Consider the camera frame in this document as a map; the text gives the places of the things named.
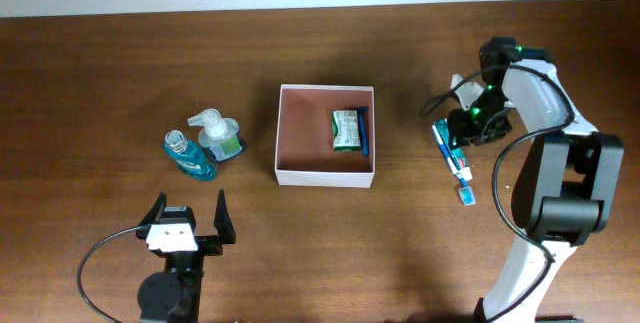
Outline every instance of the cable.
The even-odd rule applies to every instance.
[[[553,126],[553,127],[549,127],[549,128],[543,128],[543,129],[539,129],[539,130],[533,131],[533,132],[525,134],[525,135],[521,136],[520,138],[517,138],[513,142],[509,143],[509,145],[507,145],[507,147],[498,155],[498,158],[496,159],[496,163],[493,166],[493,174],[491,176],[491,192],[493,194],[493,201],[495,203],[496,210],[498,211],[498,214],[500,215],[500,218],[502,218],[502,221],[507,225],[507,227],[509,229],[511,229],[518,237],[524,239],[526,242],[528,242],[531,245],[534,245],[538,249],[540,249],[544,253],[546,261],[545,261],[544,268],[542,269],[542,272],[540,273],[538,278],[529,286],[529,288],[527,288],[527,290],[523,294],[521,294],[520,297],[518,299],[516,299],[509,307],[505,308],[500,313],[494,315],[493,317],[491,317],[491,319],[488,319],[487,320],[488,323],[495,322],[500,317],[502,317],[505,314],[507,314],[507,313],[511,312],[512,310],[514,310],[525,299],[527,299],[531,295],[531,293],[533,293],[533,291],[535,291],[536,288],[538,288],[538,286],[542,283],[542,281],[544,281],[544,279],[547,277],[547,274],[551,270],[551,264],[553,264],[555,262],[555,259],[553,258],[553,255],[551,254],[549,249],[547,249],[547,247],[542,245],[542,243],[534,241],[533,239],[529,238],[526,234],[522,233],[522,231],[520,231],[511,222],[511,220],[507,217],[506,213],[504,212],[504,209],[502,208],[502,204],[500,203],[500,197],[498,196],[498,173],[500,171],[500,166],[502,165],[502,161],[504,161],[505,157],[507,156],[507,154],[509,154],[509,152],[511,152],[515,147],[517,147],[518,145],[522,144],[523,142],[525,142],[525,141],[527,141],[527,140],[529,140],[531,138],[535,138],[537,136],[543,135],[543,134],[549,134],[549,133],[560,131],[560,130],[568,127],[569,125],[571,125],[571,123],[573,123],[573,121],[575,119],[575,112],[573,111],[573,107],[571,106],[571,102],[569,101],[569,98],[567,98],[567,96],[565,95],[564,91],[553,80],[551,80],[551,78],[549,78],[549,76],[547,76],[546,74],[544,74],[542,72],[539,72],[539,71],[537,71],[535,69],[532,69],[532,68],[529,68],[529,67],[524,67],[524,66],[519,66],[519,65],[494,65],[494,66],[489,66],[489,67],[483,68],[483,69],[481,69],[479,71],[476,71],[476,72],[472,73],[471,75],[467,76],[466,78],[464,78],[460,83],[458,83],[456,86],[454,86],[447,93],[441,94],[439,96],[436,96],[436,97],[428,100],[422,106],[422,108],[420,108],[420,112],[419,112],[420,116],[426,116],[426,115],[431,114],[447,98],[453,97],[453,94],[455,93],[455,91],[458,90],[460,87],[462,87],[462,85],[464,85],[465,83],[469,82],[471,79],[477,77],[480,74],[483,74],[483,73],[486,73],[486,72],[491,72],[491,71],[494,71],[494,70],[505,70],[506,71],[506,70],[509,70],[509,69],[525,71],[525,72],[531,73],[531,74],[537,76],[538,78],[540,78],[541,80],[545,81],[545,83],[547,83],[556,93],[558,93],[558,95],[560,96],[560,99],[562,100],[562,103],[564,104],[565,108],[567,109],[568,114],[567,114],[567,118],[565,119],[564,123],[562,123],[562,124],[559,124],[559,125],[556,125],[556,126]],[[428,112],[425,113],[424,111],[431,104],[433,104],[433,102],[436,102],[436,104],[433,105],[433,107],[431,107],[431,109]]]
[[[144,228],[148,228],[148,226],[147,225],[143,225],[143,226],[127,228],[125,230],[121,230],[120,232],[113,233],[112,235],[106,237],[105,239],[103,239],[100,242],[96,243],[93,247],[91,247],[91,249],[89,249],[87,254],[85,254],[84,257],[82,258],[82,261],[80,261],[80,265],[78,266],[78,272],[76,273],[76,283],[78,284],[78,292],[80,293],[80,296],[82,297],[82,299],[84,299],[84,302],[87,303],[87,305],[91,309],[93,309],[96,313],[98,313],[104,319],[106,319],[106,320],[108,320],[108,321],[110,321],[112,323],[121,323],[121,322],[119,320],[113,318],[112,316],[108,315],[107,313],[102,311],[100,308],[96,307],[96,305],[93,304],[91,299],[89,299],[89,297],[87,297],[87,294],[84,292],[84,289],[82,288],[82,269],[84,268],[85,263],[87,263],[87,260],[89,260],[89,257],[91,257],[91,255],[96,250],[98,250],[98,248],[102,247],[108,241],[112,240],[113,238],[119,237],[119,236],[121,236],[123,234],[129,233],[129,232],[135,232],[135,231],[138,231],[138,230],[141,230],[141,229],[144,229]]]

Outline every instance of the white box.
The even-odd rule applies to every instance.
[[[331,115],[368,106],[369,156],[334,152]],[[274,169],[280,185],[369,188],[375,174],[373,87],[283,84]]]

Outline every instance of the teal translucent bottle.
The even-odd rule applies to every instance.
[[[178,168],[191,178],[208,181],[216,176],[216,171],[200,147],[187,140],[182,132],[172,130],[164,137],[162,148],[178,164]]]

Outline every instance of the hand sanitizer bottle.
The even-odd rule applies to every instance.
[[[188,120],[190,126],[204,127],[198,134],[198,143],[209,158],[216,162],[231,159],[246,149],[240,138],[240,126],[231,118],[222,118],[215,109],[206,109]]]
[[[178,163],[178,168],[189,177],[199,180],[212,180],[216,171],[207,162],[207,157],[194,142],[187,140],[182,132],[172,130],[164,137],[162,148]]]

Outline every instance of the green and white packet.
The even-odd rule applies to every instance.
[[[358,112],[355,110],[334,111],[331,117],[334,151],[359,151],[360,133]]]

